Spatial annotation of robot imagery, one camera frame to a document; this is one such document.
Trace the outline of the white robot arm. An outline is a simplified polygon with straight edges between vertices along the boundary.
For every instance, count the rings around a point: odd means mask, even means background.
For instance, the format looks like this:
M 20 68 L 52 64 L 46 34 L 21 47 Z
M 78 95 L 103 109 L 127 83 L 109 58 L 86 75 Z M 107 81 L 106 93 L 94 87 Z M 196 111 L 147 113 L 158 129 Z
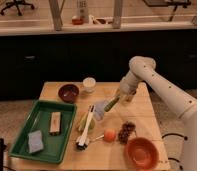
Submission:
M 197 171 L 197 99 L 159 75 L 153 58 L 135 56 L 129 61 L 129 71 L 121 79 L 117 95 L 123 99 L 133 96 L 138 84 L 145 81 L 168 108 L 185 123 L 187 140 L 183 143 L 183 171 Z

